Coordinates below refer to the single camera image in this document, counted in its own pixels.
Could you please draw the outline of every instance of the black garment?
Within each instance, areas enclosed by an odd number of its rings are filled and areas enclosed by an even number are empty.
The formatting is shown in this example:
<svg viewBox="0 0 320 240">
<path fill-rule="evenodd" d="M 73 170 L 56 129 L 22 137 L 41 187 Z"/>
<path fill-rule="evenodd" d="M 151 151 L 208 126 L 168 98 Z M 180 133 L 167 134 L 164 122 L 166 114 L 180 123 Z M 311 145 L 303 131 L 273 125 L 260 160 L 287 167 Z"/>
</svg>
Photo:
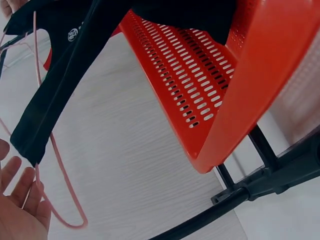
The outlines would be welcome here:
<svg viewBox="0 0 320 240">
<path fill-rule="evenodd" d="M 26 3 L 12 15 L 6 33 L 21 35 L 32 29 L 33 11 L 36 11 L 38 28 L 47 30 L 50 36 L 52 60 L 45 80 L 12 133 L 13 146 L 32 166 L 40 163 L 50 133 L 70 96 L 132 6 L 147 20 L 207 30 L 217 42 L 224 44 L 235 0 L 203 0 L 197 4 L 186 5 L 182 0 L 31 0 Z"/>
<path fill-rule="evenodd" d="M 32 166 L 42 160 L 50 133 L 70 96 L 131 6 L 131 0 L 121 4 L 93 0 L 76 40 L 48 72 L 26 107 L 10 141 Z"/>
<path fill-rule="evenodd" d="M 153 23 L 207 31 L 222 45 L 228 39 L 236 0 L 139 0 L 132 10 Z"/>
<path fill-rule="evenodd" d="M 37 29 L 48 32 L 52 57 L 50 68 L 56 64 L 76 39 L 93 0 L 31 0 L 12 15 L 5 27 L 8 35 L 24 35 L 33 30 L 34 10 Z"/>
</svg>

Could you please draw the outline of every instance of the perforated seat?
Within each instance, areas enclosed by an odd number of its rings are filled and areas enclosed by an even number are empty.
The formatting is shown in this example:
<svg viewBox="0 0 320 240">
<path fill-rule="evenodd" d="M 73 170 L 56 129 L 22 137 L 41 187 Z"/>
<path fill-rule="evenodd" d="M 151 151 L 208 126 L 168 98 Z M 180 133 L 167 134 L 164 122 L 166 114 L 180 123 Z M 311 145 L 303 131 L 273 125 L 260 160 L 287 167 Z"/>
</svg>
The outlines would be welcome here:
<svg viewBox="0 0 320 240">
<path fill-rule="evenodd" d="M 270 106 L 319 23 L 319 1 L 239 0 L 226 46 L 131 11 L 120 28 L 190 162 L 206 173 Z"/>
</svg>

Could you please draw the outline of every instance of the chair base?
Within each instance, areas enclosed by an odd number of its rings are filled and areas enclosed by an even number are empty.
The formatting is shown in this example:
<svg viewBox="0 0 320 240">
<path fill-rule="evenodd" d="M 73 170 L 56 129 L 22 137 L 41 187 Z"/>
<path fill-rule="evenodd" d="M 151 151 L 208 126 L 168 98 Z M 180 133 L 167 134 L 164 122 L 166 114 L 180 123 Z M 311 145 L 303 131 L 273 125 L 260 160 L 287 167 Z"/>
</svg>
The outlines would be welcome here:
<svg viewBox="0 0 320 240">
<path fill-rule="evenodd" d="M 320 176 L 320 126 L 276 158 L 258 126 L 250 132 L 249 138 L 259 152 L 264 166 L 237 183 L 233 183 L 224 165 L 218 166 L 218 172 L 227 188 L 211 198 L 214 205 L 224 202 L 240 189 L 246 189 L 249 193 L 248 200 L 254 201 L 265 195 L 281 194 Z"/>
</svg>

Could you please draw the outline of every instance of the hand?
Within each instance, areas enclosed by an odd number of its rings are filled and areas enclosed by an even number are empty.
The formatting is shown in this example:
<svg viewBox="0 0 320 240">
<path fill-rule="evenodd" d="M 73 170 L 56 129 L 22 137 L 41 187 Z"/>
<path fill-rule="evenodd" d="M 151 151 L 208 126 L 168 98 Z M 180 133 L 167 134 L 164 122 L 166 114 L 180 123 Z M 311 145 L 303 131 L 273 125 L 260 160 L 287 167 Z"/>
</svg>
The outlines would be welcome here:
<svg viewBox="0 0 320 240">
<path fill-rule="evenodd" d="M 9 150 L 9 144 L 0 139 L 0 161 Z M 34 181 L 35 170 L 27 167 L 11 195 L 3 194 L 21 163 L 21 159 L 14 156 L 0 168 L 0 240 L 47 240 L 51 210 L 46 201 L 41 201 Z"/>
<path fill-rule="evenodd" d="M 6 18 L 10 18 L 28 0 L 0 0 L 1 10 Z"/>
</svg>

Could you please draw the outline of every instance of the chair backrest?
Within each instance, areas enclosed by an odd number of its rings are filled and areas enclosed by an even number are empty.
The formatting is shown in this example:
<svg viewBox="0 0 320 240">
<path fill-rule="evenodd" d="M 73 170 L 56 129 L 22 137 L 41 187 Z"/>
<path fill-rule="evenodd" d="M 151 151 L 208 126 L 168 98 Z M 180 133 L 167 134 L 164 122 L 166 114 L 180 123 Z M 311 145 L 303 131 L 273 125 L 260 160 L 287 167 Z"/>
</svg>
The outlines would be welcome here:
<svg viewBox="0 0 320 240">
<path fill-rule="evenodd" d="M 319 0 L 259 1 L 196 169 L 204 173 L 224 162 L 290 79 L 319 29 Z M 230 49 L 238 54 L 234 45 Z"/>
</svg>

